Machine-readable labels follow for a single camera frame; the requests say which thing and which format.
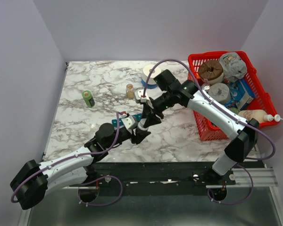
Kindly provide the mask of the white pill bottle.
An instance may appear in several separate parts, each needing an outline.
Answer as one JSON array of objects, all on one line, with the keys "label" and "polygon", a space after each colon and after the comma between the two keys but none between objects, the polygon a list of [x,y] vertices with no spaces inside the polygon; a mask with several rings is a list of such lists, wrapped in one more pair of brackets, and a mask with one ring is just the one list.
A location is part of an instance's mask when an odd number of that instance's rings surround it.
[{"label": "white pill bottle", "polygon": [[138,123],[138,125],[137,125],[137,128],[138,128],[139,130],[142,130],[142,131],[147,131],[149,128],[145,126],[145,122],[146,122],[146,118],[142,118],[142,119],[139,121],[139,123]]}]

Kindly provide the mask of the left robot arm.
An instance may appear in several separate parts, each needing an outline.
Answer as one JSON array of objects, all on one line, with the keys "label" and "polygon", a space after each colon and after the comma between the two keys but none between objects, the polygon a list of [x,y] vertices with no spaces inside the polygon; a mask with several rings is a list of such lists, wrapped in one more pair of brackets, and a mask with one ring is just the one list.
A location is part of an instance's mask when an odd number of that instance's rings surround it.
[{"label": "left robot arm", "polygon": [[95,181],[95,174],[87,167],[106,157],[116,145],[126,140],[139,144],[150,134],[142,121],[123,126],[104,123],[91,140],[68,155],[52,161],[26,162],[10,182],[13,191],[10,200],[27,210],[52,191],[76,184],[90,186]]}]

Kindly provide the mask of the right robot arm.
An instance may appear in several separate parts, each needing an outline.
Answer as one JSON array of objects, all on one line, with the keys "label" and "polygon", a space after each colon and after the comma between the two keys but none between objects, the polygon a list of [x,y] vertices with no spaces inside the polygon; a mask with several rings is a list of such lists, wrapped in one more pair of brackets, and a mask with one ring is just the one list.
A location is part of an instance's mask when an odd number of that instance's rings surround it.
[{"label": "right robot arm", "polygon": [[160,124],[164,117],[163,111],[175,104],[192,109],[209,119],[231,140],[225,153],[214,162],[207,174],[210,183],[219,184],[235,164],[246,159],[257,143],[259,122],[234,114],[207,93],[203,93],[191,80],[180,83],[169,70],[164,70],[154,80],[163,91],[161,96],[153,99],[143,90],[135,93],[136,102],[143,105],[138,128],[147,130],[152,125]]}]

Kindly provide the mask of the blue tape roll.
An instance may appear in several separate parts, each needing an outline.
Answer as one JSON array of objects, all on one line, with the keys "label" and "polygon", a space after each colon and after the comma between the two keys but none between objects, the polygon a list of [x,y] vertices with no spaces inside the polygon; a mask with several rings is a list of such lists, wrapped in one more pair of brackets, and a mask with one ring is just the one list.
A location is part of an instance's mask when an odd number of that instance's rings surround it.
[{"label": "blue tape roll", "polygon": [[[142,86],[144,86],[145,87],[145,85],[146,85],[146,82],[144,81],[144,80],[141,80],[141,84],[142,84]],[[155,89],[156,87],[157,87],[158,85],[156,84],[156,83],[154,83],[154,84],[147,84],[147,88],[148,89]]]}]

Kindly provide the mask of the amber glass pill jar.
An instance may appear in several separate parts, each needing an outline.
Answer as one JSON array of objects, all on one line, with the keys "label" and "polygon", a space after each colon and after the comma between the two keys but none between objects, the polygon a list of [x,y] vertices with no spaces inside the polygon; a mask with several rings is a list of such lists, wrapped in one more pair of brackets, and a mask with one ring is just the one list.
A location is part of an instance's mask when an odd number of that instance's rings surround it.
[{"label": "amber glass pill jar", "polygon": [[134,98],[133,84],[127,84],[127,86],[126,86],[126,96],[127,96],[128,99]]}]

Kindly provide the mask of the white toilet paper roll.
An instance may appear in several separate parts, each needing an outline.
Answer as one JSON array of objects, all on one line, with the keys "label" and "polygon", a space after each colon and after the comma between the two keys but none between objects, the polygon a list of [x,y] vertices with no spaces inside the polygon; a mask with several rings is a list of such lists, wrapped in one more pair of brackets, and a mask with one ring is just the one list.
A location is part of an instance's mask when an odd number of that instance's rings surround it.
[{"label": "white toilet paper roll", "polygon": [[[141,81],[143,82],[143,84],[145,84],[146,80],[149,77],[149,73],[152,70],[152,68],[154,67],[153,64],[149,64],[146,65],[143,70],[142,70],[142,77],[141,77]],[[156,76],[158,76],[160,73],[162,72],[162,70],[159,67],[156,67],[154,69],[154,71],[152,72],[152,74],[150,75],[149,81],[148,81],[148,87],[149,86],[156,86],[156,82],[154,81],[154,78]]]}]

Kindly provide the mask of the red plastic basket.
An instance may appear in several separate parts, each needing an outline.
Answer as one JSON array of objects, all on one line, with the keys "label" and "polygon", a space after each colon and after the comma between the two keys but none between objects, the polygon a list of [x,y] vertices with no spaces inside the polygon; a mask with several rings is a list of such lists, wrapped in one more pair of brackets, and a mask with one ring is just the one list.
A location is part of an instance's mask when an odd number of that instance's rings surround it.
[{"label": "red plastic basket", "polygon": [[[277,125],[282,119],[277,113],[270,95],[263,89],[258,77],[257,70],[253,67],[249,57],[243,51],[236,51],[236,54],[246,64],[247,72],[244,77],[234,83],[224,81],[229,87],[228,92],[218,91],[220,94],[229,94],[231,99],[225,104],[228,108],[235,108],[238,110],[261,110],[265,111],[268,115],[271,115],[270,121],[263,121],[260,123],[260,128]],[[229,51],[213,51],[199,54],[191,54],[188,56],[188,63],[191,71],[196,76],[200,85],[204,82],[199,76],[200,66],[209,61],[221,59],[222,55],[233,55],[233,52]],[[204,117],[202,114],[194,111],[194,117],[198,128],[201,141],[222,140],[227,139],[224,132],[219,127],[213,124],[210,120]]]}]

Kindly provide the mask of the silver can top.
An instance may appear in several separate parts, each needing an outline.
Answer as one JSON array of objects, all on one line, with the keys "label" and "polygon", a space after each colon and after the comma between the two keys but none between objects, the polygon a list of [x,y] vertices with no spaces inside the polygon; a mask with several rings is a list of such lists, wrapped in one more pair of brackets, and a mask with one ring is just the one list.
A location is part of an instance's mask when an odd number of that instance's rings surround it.
[{"label": "silver can top", "polygon": [[208,92],[209,89],[210,89],[210,85],[207,84],[207,83],[204,83],[204,84],[201,86],[201,88],[202,88],[204,91]]}]

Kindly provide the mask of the green pill bottle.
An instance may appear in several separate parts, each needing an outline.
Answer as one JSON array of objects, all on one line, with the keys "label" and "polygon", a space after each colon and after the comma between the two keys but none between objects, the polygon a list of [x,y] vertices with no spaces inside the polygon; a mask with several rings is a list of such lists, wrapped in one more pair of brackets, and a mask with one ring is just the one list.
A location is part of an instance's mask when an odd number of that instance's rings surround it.
[{"label": "green pill bottle", "polygon": [[92,108],[94,107],[95,105],[95,102],[94,102],[94,99],[93,99],[93,96],[91,94],[91,92],[89,90],[85,90],[82,92],[82,97],[86,103],[86,105],[89,107],[89,108]]}]

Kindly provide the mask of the grey paper roll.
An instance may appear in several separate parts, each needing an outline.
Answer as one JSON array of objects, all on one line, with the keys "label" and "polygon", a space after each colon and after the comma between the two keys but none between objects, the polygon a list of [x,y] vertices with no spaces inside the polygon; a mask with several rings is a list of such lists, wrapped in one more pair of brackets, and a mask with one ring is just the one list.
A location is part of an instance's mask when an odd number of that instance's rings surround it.
[{"label": "grey paper roll", "polygon": [[229,87],[224,83],[216,83],[210,87],[208,94],[220,104],[227,104],[231,100]]}]

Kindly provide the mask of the brown paper roll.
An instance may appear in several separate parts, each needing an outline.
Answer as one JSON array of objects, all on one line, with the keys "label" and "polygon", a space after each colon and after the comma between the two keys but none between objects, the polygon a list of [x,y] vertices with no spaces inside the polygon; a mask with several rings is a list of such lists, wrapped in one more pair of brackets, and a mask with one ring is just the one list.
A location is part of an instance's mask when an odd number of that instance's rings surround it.
[{"label": "brown paper roll", "polygon": [[224,79],[223,68],[217,60],[208,60],[204,62],[200,66],[198,74],[201,80],[209,85],[221,83]]}]

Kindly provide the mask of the green round object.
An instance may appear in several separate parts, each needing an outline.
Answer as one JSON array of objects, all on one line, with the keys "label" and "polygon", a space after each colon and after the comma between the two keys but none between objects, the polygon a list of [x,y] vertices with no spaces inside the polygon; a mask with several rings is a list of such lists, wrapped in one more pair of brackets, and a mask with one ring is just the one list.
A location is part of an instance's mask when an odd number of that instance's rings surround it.
[{"label": "green round object", "polygon": [[235,107],[229,107],[228,110],[230,110],[234,114],[238,114],[240,112],[240,110],[238,108],[235,108]]}]

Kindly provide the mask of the blue cardboard box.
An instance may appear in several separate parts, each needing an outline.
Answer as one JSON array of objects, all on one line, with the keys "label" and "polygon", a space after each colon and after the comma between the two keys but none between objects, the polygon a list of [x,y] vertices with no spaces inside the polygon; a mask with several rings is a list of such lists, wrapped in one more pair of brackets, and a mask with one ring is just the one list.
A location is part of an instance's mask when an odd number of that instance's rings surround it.
[{"label": "blue cardboard box", "polygon": [[231,97],[239,110],[245,110],[256,95],[244,78],[228,84]]}]

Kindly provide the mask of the grey crumpled printed bag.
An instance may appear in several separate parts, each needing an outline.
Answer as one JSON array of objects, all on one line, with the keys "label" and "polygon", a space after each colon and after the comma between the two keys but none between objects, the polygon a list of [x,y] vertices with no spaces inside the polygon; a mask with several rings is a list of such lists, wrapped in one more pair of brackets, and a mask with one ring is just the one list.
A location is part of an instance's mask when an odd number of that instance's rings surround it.
[{"label": "grey crumpled printed bag", "polygon": [[236,52],[223,54],[219,58],[219,63],[223,68],[224,78],[230,82],[242,79],[247,73],[246,63]]}]

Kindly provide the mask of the cream squeeze bottle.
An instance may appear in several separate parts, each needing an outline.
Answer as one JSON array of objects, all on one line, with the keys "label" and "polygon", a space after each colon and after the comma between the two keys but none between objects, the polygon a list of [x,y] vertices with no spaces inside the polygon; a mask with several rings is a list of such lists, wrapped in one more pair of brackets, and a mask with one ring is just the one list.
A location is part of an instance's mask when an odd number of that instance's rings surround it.
[{"label": "cream squeeze bottle", "polygon": [[278,114],[271,115],[264,110],[243,110],[240,111],[238,115],[249,121],[251,119],[255,119],[259,123],[272,122],[272,121],[280,122],[281,120],[283,120],[283,118],[280,115]]}]

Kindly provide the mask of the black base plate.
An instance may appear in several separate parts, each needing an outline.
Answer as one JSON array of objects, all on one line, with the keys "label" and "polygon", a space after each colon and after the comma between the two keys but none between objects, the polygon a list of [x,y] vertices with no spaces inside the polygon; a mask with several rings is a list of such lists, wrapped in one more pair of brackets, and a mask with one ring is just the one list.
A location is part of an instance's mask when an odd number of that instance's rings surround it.
[{"label": "black base plate", "polygon": [[268,184],[269,170],[260,162],[246,162],[246,170],[234,168],[219,178],[210,178],[211,162],[98,162],[72,170],[49,182],[46,194],[66,187],[90,196],[99,187],[101,196],[206,195],[211,188],[224,199],[230,188]]}]

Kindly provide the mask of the aluminium rail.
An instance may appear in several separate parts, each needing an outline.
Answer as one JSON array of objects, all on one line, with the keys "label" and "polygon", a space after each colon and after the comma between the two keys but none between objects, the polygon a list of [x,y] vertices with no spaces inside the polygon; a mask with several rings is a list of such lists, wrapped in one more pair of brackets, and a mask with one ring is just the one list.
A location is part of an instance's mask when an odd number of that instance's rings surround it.
[{"label": "aluminium rail", "polygon": [[274,171],[269,168],[237,168],[217,182],[205,178],[203,169],[155,169],[150,166],[99,165],[87,171],[87,181],[99,178],[100,192],[113,192],[124,187],[126,195],[172,195],[201,193],[206,189],[276,186]]}]

